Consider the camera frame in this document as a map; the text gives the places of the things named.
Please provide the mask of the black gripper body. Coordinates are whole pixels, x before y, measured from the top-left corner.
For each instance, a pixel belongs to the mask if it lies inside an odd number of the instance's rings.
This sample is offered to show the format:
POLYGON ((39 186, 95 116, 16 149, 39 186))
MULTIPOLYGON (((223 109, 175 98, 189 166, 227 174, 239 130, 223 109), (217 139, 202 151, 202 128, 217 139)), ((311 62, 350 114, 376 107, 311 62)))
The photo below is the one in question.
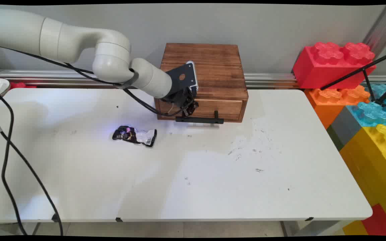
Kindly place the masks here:
POLYGON ((170 94, 162 98, 163 102, 170 102, 181 108, 182 110, 190 106, 197 95, 197 86, 186 87, 176 93, 170 94))

